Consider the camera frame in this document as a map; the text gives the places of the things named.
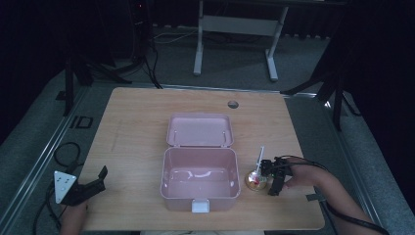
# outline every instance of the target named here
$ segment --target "open box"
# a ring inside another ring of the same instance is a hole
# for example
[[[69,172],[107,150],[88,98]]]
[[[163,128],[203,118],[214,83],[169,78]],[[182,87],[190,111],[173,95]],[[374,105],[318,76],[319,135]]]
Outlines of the open box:
[[[232,208],[241,192],[230,119],[222,114],[177,113],[167,131],[161,195],[169,210]]]

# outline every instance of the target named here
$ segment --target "wooden table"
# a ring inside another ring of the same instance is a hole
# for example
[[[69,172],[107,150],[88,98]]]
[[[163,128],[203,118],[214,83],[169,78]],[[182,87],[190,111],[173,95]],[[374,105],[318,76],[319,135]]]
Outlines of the wooden table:
[[[229,101],[239,104],[228,107]],[[173,113],[226,114],[238,156],[241,194],[230,211],[169,211],[160,193],[166,133]],[[260,146],[264,159],[301,156],[284,98],[277,93],[117,88],[83,167],[80,182],[97,178],[103,165],[107,190],[90,200],[86,230],[284,230],[319,229],[318,202],[305,195],[312,187],[283,190],[278,197],[255,192],[244,182],[255,169]]]

